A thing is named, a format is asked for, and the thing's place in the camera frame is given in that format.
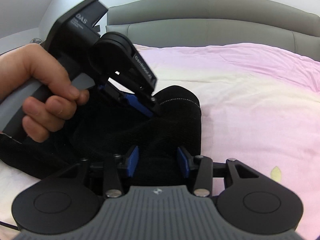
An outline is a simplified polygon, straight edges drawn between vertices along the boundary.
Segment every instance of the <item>upholstered headboard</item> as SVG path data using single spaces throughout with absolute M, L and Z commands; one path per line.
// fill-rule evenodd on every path
M 320 17 L 269 0 L 141 0 L 110 7 L 106 30 L 150 47 L 251 42 L 320 61 Z

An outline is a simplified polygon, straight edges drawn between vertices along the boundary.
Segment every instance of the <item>pink bedsheet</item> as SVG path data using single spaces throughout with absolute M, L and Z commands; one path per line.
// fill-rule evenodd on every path
M 234 157 L 294 191 L 297 232 L 320 235 L 320 63 L 259 44 L 138 47 L 159 78 L 194 92 L 202 110 L 202 154 Z M 223 190 L 215 180 L 214 192 Z

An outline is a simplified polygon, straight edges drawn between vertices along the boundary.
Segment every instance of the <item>hand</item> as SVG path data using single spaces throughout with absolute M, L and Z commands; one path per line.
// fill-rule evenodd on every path
M 28 97 L 22 106 L 26 114 L 22 119 L 24 130 L 34 141 L 43 142 L 49 132 L 63 127 L 77 105 L 87 103 L 89 92 L 72 86 L 65 68 L 40 45 L 28 44 L 0 56 L 0 101 L 31 76 L 55 94 L 45 103 Z

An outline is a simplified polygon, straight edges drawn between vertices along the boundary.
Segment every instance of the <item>black cable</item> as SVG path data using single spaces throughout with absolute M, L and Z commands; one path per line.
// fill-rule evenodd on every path
M 4 223 L 2 221 L 0 221 L 0 226 L 20 231 L 18 227 L 14 226 L 14 225 L 7 224 L 7 223 Z

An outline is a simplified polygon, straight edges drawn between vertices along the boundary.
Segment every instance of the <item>gray ribbed plate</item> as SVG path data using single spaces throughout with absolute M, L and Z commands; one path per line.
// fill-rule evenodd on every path
M 15 240 L 302 240 L 294 230 L 260 236 L 226 222 L 209 198 L 191 195 L 186 186 L 131 187 L 128 194 L 104 202 L 85 226 L 61 235 L 23 230 Z

